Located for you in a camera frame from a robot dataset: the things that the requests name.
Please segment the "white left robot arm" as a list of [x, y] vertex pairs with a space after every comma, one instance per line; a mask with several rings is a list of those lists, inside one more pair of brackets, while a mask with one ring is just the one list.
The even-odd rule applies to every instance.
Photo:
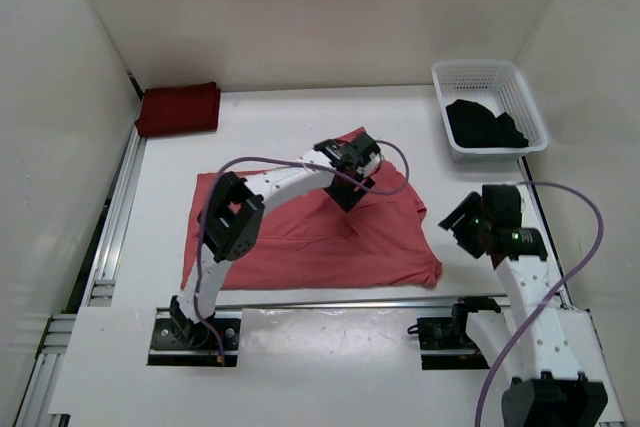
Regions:
[[373, 190], [381, 163], [378, 143], [363, 132], [350, 142], [320, 142], [292, 161], [243, 157], [225, 164], [198, 217], [194, 266], [171, 299], [173, 336], [189, 350], [212, 341], [223, 350], [213, 325], [217, 297], [232, 264], [256, 245], [266, 214], [316, 190], [348, 212]]

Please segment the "dark red t-shirt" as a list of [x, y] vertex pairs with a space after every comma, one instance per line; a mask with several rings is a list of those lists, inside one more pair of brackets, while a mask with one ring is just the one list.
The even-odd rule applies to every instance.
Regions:
[[215, 82], [147, 89], [136, 130], [143, 138], [215, 131], [220, 101], [221, 90]]

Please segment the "pink t-shirt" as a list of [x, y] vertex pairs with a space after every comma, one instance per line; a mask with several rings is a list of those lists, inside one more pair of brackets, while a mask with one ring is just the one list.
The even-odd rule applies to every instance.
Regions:
[[188, 217], [182, 280], [225, 276], [225, 290], [433, 288], [442, 263], [422, 229], [427, 208], [403, 174], [383, 161], [374, 191], [349, 212], [322, 190], [313, 190], [268, 213], [256, 245], [225, 268], [199, 245], [199, 215], [215, 182], [197, 176]]

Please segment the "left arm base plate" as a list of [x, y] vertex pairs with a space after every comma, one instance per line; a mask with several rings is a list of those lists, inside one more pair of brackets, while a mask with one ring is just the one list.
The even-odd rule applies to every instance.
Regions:
[[217, 337], [206, 326], [187, 323], [184, 329], [180, 329], [169, 308], [158, 309], [147, 364], [170, 367], [236, 367], [241, 337], [241, 312], [218, 311], [207, 322], [217, 331], [223, 351], [220, 351]]

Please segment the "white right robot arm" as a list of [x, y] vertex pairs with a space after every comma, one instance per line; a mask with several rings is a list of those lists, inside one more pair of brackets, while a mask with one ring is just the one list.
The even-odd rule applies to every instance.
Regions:
[[476, 345], [489, 365], [474, 413], [481, 425], [493, 382], [505, 377], [501, 396], [506, 426], [595, 426], [608, 403], [603, 382], [588, 378], [552, 306], [568, 279], [550, 277], [541, 232], [523, 224], [518, 186], [486, 184], [470, 193], [439, 224], [474, 258], [488, 256], [510, 302], [515, 330], [496, 307], [453, 317], [449, 334]]

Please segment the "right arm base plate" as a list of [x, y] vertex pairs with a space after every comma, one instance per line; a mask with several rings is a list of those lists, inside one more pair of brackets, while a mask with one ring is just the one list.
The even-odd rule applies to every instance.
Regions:
[[460, 333], [452, 318], [422, 317], [407, 328], [418, 340], [423, 371], [488, 370], [477, 345]]

